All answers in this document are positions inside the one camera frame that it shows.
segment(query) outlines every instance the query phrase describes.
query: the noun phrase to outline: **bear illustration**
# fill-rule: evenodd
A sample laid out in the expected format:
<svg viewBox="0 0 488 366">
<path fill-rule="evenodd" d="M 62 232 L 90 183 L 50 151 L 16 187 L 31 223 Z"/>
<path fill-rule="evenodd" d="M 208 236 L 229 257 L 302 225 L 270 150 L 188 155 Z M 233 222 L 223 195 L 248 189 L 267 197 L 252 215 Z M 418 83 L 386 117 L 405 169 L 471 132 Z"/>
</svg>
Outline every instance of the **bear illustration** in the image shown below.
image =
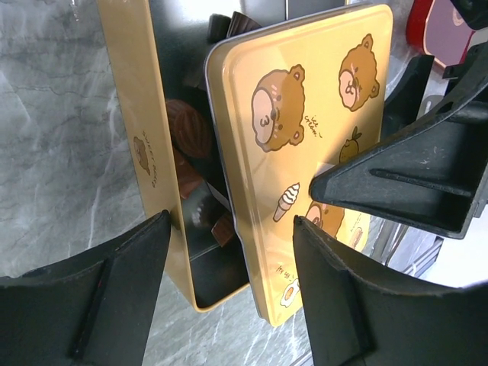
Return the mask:
<svg viewBox="0 0 488 366">
<path fill-rule="evenodd" d="M 320 229 L 337 239 L 337 232 L 342 225 L 344 215 L 345 212 L 342 207 L 312 201 L 306 216 Z"/>
<path fill-rule="evenodd" d="M 259 80 L 252 95 L 252 129 L 265 153 L 303 141 L 304 79 L 302 65 L 295 65 L 290 71 L 273 70 Z"/>
<path fill-rule="evenodd" d="M 342 104 L 351 112 L 361 108 L 369 98 L 376 98 L 380 83 L 376 80 L 373 37 L 368 34 L 361 44 L 350 50 L 339 71 L 339 94 Z"/>
<path fill-rule="evenodd" d="M 143 167 L 148 175 L 151 175 L 151 171 L 149 170 L 149 160 L 147 159 L 146 145 L 144 145 L 144 142 L 137 137 L 134 137 L 134 151 L 136 152 L 137 161 L 140 166 Z"/>
</svg>

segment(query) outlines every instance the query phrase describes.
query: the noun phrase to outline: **chocolate piece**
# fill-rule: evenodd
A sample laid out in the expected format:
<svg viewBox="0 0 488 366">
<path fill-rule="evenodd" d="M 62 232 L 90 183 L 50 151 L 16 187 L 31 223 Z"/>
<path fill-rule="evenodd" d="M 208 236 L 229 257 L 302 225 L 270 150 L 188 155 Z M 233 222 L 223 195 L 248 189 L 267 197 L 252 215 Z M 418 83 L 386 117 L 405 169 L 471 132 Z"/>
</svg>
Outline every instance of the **chocolate piece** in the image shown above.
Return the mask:
<svg viewBox="0 0 488 366">
<path fill-rule="evenodd" d="M 220 246 L 225 246 L 236 235 L 232 214 L 226 211 L 224 215 L 213 225 L 212 235 Z"/>
<path fill-rule="evenodd" d="M 230 26 L 230 18 L 221 14 L 212 14 L 208 21 L 207 41 L 217 43 L 227 38 Z"/>
<path fill-rule="evenodd" d="M 212 130 L 201 114 L 177 99 L 166 101 L 166 112 L 172 142 L 191 158 L 209 158 Z"/>
<path fill-rule="evenodd" d="M 202 184 L 204 179 L 174 147 L 173 155 L 175 156 L 176 178 L 178 179 L 180 197 L 186 200 L 190 197 L 191 192 Z"/>
<path fill-rule="evenodd" d="M 232 19 L 230 20 L 229 30 L 227 31 L 227 38 L 239 36 L 250 31 L 262 28 L 257 22 L 250 17 L 245 16 L 238 11 L 234 11 Z"/>
</svg>

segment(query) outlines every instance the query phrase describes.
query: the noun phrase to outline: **tin box lid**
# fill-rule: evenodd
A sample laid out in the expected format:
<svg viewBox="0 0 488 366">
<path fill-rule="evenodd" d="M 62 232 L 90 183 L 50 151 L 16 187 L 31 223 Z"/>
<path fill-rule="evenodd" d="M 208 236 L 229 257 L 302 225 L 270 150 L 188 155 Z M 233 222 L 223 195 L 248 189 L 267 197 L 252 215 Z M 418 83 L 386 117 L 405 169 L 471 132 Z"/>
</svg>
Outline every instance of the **tin box lid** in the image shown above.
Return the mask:
<svg viewBox="0 0 488 366">
<path fill-rule="evenodd" d="M 375 144 L 393 15 L 386 5 L 315 14 L 217 45 L 206 73 L 255 302 L 277 326 L 301 307 L 295 215 L 360 250 L 369 216 L 313 202 L 314 175 Z"/>
</svg>

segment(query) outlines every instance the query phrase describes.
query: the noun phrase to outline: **lemon illustration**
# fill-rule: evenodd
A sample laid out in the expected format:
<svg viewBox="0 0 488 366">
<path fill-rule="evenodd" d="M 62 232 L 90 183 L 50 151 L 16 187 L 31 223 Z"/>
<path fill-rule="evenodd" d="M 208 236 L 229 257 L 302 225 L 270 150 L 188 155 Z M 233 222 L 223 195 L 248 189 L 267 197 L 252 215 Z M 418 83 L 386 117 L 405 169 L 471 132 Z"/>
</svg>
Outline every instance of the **lemon illustration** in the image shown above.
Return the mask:
<svg viewBox="0 0 488 366">
<path fill-rule="evenodd" d="M 358 133 L 358 126 L 354 127 L 352 131 L 351 139 L 346 139 L 344 146 L 339 153 L 339 163 L 347 162 L 353 156 L 356 156 L 359 153 L 359 144 L 358 139 L 363 134 Z"/>
</svg>

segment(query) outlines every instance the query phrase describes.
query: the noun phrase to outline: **gray marble countertop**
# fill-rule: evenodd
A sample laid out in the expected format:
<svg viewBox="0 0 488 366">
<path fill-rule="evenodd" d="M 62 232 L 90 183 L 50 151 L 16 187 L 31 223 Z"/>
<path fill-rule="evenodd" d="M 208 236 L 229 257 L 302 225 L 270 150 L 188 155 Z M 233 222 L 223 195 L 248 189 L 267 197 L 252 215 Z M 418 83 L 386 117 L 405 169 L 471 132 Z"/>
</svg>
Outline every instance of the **gray marble countertop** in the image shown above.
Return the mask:
<svg viewBox="0 0 488 366">
<path fill-rule="evenodd" d="M 391 92 L 415 52 L 404 37 L 412 0 L 386 3 Z M 0 111 L 0 276 L 144 219 L 95 0 L 0 1 Z M 309 349 L 303 311 L 273 329 L 246 289 L 199 314 L 164 276 L 143 364 L 289 365 Z"/>
</svg>

